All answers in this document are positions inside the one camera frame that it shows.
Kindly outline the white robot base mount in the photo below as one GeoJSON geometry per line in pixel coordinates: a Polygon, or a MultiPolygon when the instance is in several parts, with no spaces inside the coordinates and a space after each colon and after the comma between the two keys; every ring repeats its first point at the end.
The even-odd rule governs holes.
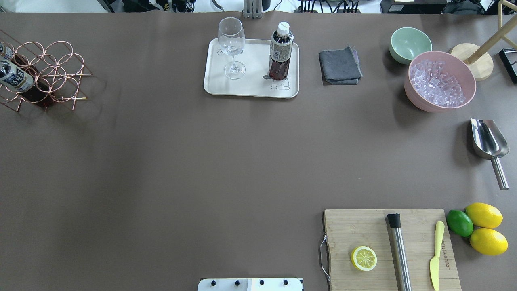
{"type": "Polygon", "coordinates": [[[206,278],[198,291],[303,291],[300,278],[206,278]]]}

